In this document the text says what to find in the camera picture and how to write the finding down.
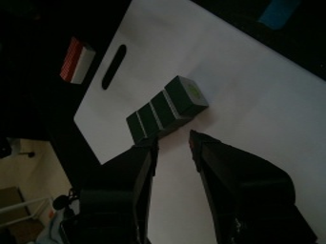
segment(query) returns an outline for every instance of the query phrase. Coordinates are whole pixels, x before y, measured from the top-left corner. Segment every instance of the table surface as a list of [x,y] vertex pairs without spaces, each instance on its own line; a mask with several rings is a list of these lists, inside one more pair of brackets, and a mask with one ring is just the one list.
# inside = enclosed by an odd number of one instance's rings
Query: table surface
[[[126,57],[105,91],[102,78],[122,44]],[[270,160],[289,172],[294,185],[305,183],[321,193],[320,183],[298,177],[296,168],[305,160],[286,148],[301,152],[298,139],[313,145],[308,133],[325,131],[326,117],[313,112],[324,110],[317,101],[325,101],[325,82],[196,3],[134,0],[74,116],[101,164],[133,146],[126,118],[177,75],[198,83],[210,107],[159,141],[150,240],[157,244],[216,243],[205,187],[188,144],[190,130]],[[308,103],[308,97],[317,100]],[[320,147],[310,151],[316,153],[321,159]],[[298,195],[310,222],[313,203],[308,193]]]

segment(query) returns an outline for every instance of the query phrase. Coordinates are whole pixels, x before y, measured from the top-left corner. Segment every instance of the dark background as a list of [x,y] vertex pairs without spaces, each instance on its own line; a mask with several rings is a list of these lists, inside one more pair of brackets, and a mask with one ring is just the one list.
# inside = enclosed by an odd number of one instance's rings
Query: dark background
[[302,0],[280,30],[272,30],[258,21],[273,0],[193,1],[326,80],[326,14],[322,1]]
[[[29,0],[29,11],[15,6],[25,1],[8,0],[14,10],[0,4],[0,136],[50,141],[79,190],[99,162],[74,115],[130,0]],[[82,85],[61,77],[73,36],[97,51]]]

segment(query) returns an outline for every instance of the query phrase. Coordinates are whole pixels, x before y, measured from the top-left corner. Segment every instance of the stacked blocks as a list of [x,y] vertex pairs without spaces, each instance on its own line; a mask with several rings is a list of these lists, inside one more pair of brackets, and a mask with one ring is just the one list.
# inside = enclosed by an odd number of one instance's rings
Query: stacked blocks
[[135,144],[145,138],[169,135],[208,107],[197,83],[177,76],[165,90],[126,119]]

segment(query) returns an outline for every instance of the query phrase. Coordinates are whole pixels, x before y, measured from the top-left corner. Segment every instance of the dark green block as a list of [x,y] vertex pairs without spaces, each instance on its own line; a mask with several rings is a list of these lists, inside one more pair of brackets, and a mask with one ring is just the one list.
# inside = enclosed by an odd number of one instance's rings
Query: dark green block
[[184,126],[192,120],[192,117],[179,116],[167,93],[165,93],[166,91],[162,91],[150,102],[153,104],[163,130],[169,131],[167,133],[170,133]]
[[173,129],[169,129],[169,130],[162,130],[159,132],[158,138],[161,139],[162,137],[167,136],[169,134],[171,134],[175,131],[177,131],[177,128],[173,128]]
[[153,112],[150,103],[147,103],[138,111],[141,121],[146,130],[147,137],[159,135],[162,128],[157,121],[155,114]]
[[165,89],[179,115],[194,117],[209,107],[201,89],[193,80],[177,76]]
[[131,132],[131,136],[133,136],[134,142],[137,144],[138,142],[141,142],[147,137],[145,130],[143,130],[143,127],[142,127],[139,117],[138,117],[138,113],[137,112],[133,113],[127,117],[126,120],[127,120],[129,129]]

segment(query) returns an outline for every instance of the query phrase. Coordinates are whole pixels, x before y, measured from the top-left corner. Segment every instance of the blue object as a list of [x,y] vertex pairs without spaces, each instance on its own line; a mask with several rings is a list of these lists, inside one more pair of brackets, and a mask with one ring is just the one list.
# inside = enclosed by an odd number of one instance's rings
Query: blue object
[[300,4],[301,0],[273,0],[258,21],[270,29],[280,30]]

